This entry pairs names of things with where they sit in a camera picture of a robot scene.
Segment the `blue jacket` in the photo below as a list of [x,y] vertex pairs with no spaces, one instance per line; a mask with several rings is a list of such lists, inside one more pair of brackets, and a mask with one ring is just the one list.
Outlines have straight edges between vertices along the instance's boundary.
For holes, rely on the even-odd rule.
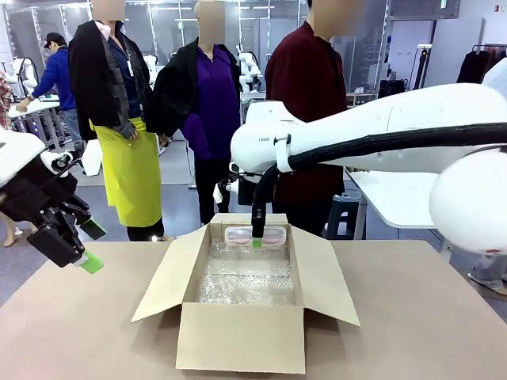
[[33,90],[33,97],[41,97],[56,84],[60,108],[62,110],[76,108],[76,100],[71,92],[71,79],[69,77],[69,51],[61,47],[48,59],[46,70],[39,85]]

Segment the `stool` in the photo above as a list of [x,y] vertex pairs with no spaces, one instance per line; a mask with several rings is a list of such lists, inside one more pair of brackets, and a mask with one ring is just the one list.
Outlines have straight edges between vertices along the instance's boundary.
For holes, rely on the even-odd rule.
[[[327,240],[353,240],[356,229],[357,211],[361,194],[355,190],[347,190],[342,196],[334,196],[331,215],[327,223]],[[338,235],[340,222],[346,223],[346,234]],[[364,221],[363,240],[366,239],[366,221]]]

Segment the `tabletop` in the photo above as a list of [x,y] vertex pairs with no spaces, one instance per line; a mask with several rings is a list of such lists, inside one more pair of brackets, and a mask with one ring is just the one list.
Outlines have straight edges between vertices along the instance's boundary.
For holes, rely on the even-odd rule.
[[507,325],[427,243],[333,244],[361,327],[307,311],[304,377],[175,370],[181,309],[130,323],[168,243],[92,242],[96,275],[46,263],[0,308],[2,378],[507,378]]
[[45,109],[59,107],[60,103],[58,101],[40,101],[39,99],[35,99],[27,107],[28,109],[27,112],[19,112],[18,110],[16,110],[16,105],[17,104],[13,104],[9,110],[9,116],[11,119],[14,117],[29,115],[30,113],[34,112],[43,111]]
[[435,228],[429,214],[429,194],[437,174],[355,172],[349,176],[388,226]]

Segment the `yellow apron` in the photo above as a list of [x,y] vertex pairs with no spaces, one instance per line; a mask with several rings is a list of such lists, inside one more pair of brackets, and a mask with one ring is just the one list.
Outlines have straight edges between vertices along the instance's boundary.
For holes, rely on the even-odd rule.
[[155,134],[146,132],[140,117],[130,119],[137,140],[108,127],[90,126],[101,143],[102,168],[108,205],[116,207],[123,226],[153,226],[162,217],[160,165]]

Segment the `box flap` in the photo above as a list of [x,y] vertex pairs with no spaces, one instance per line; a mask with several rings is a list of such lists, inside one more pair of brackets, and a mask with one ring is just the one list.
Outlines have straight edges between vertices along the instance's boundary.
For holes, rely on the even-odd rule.
[[[215,214],[211,223],[252,224],[251,214]],[[266,224],[288,224],[285,214],[267,214]]]
[[303,305],[359,326],[356,307],[331,243],[299,228],[292,227],[291,232]]
[[132,322],[161,313],[183,302],[207,230],[208,226],[204,226],[171,243],[137,306]]
[[304,374],[303,307],[185,302],[176,368]]

